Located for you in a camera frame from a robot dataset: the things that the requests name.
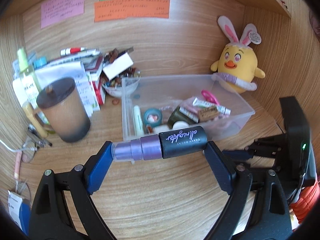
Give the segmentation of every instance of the white cable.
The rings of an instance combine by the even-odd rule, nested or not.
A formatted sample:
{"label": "white cable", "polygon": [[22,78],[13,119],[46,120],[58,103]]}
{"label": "white cable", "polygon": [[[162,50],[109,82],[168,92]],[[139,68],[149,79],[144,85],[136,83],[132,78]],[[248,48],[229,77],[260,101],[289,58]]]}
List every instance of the white cable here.
{"label": "white cable", "polygon": [[8,147],[1,139],[0,139],[0,142],[1,142],[9,151],[11,151],[11,152],[13,152],[13,153],[20,152],[20,151],[23,152],[23,151],[28,151],[28,150],[36,152],[36,151],[38,150],[37,147],[30,147],[30,148],[22,148],[22,149],[18,149],[18,150],[13,150],[13,149],[11,149],[10,147]]}

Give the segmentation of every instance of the pink scissors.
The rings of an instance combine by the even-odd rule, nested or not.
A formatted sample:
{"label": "pink scissors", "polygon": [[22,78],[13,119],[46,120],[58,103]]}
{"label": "pink scissors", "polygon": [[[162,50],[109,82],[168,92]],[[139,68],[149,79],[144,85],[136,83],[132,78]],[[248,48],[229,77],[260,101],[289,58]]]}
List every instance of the pink scissors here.
{"label": "pink scissors", "polygon": [[216,104],[216,105],[220,105],[220,103],[217,100],[217,98],[211,92],[209,92],[208,90],[202,90],[201,94],[203,95],[205,100],[207,100],[208,102]]}

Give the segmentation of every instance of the red marker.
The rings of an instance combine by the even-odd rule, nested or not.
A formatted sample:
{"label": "red marker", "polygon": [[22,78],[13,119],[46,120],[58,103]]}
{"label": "red marker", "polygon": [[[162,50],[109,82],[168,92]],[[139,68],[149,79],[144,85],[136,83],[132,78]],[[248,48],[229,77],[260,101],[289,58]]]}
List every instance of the red marker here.
{"label": "red marker", "polygon": [[78,52],[84,51],[86,48],[68,48],[68,49],[63,49],[60,52],[61,57],[70,55],[70,54],[76,54]]}

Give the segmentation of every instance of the plastic container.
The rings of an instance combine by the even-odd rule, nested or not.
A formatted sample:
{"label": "plastic container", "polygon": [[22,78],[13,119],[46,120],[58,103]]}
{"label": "plastic container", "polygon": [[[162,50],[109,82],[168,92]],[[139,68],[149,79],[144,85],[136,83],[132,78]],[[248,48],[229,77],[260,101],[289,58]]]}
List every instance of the plastic container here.
{"label": "plastic container", "polygon": [[142,115],[149,108],[170,106],[174,109],[192,96],[202,99],[203,89],[210,91],[221,105],[231,110],[228,118],[190,125],[201,125],[208,140],[221,140],[237,134],[255,113],[237,92],[215,74],[153,76],[137,80],[139,85],[132,91],[132,78],[122,79],[122,128],[125,141],[139,138],[134,130],[133,106],[138,105]]}

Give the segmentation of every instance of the marker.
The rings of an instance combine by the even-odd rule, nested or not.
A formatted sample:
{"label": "marker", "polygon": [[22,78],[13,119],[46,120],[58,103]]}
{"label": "marker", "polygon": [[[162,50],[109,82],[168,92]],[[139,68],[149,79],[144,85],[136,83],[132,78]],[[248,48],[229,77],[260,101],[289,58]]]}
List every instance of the marker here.
{"label": "marker", "polygon": [[67,48],[67,49],[63,49],[60,52],[60,55],[61,55],[61,57],[64,57],[64,56],[67,56],[70,54],[75,54],[75,53],[78,53],[78,52],[81,52],[84,50],[86,50],[86,48]]}
{"label": "marker", "polygon": [[64,63],[68,63],[68,62],[72,62],[72,61],[81,60],[81,58],[85,58],[85,57],[95,57],[100,54],[101,54],[101,51],[96,50],[96,49],[85,50],[85,51],[78,52],[77,54],[54,59],[54,60],[50,61],[46,66],[47,67],[48,66],[55,66],[55,65],[59,65],[59,64],[64,64]]}

